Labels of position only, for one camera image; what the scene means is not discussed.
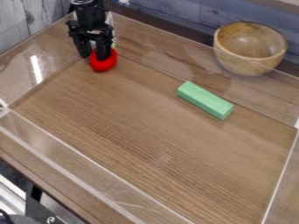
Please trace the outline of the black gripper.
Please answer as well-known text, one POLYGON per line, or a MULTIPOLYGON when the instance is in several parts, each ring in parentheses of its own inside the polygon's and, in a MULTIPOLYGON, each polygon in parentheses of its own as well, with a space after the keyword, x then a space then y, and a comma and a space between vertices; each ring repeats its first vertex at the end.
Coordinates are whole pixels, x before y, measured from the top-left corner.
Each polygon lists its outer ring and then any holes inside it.
POLYGON ((87 58, 92 52, 89 40, 83 36, 99 35, 96 38, 97 60, 104 61, 111 55, 113 27, 107 23, 105 0, 71 0, 69 7, 75 11, 76 18, 67 21, 69 36, 81 58, 87 58))

